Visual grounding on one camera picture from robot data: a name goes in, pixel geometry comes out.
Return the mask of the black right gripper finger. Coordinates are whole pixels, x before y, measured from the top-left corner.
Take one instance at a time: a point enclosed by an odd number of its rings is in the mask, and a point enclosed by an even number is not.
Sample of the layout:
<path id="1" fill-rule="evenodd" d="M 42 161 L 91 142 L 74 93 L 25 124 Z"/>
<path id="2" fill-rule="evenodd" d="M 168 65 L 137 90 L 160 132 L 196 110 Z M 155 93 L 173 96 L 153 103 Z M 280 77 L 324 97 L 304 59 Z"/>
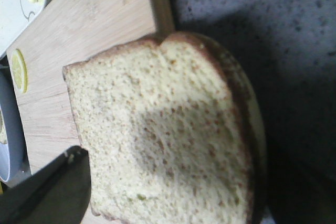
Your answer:
<path id="1" fill-rule="evenodd" d="M 90 195 L 88 151 L 72 146 L 1 195 L 1 223 L 81 223 Z"/>

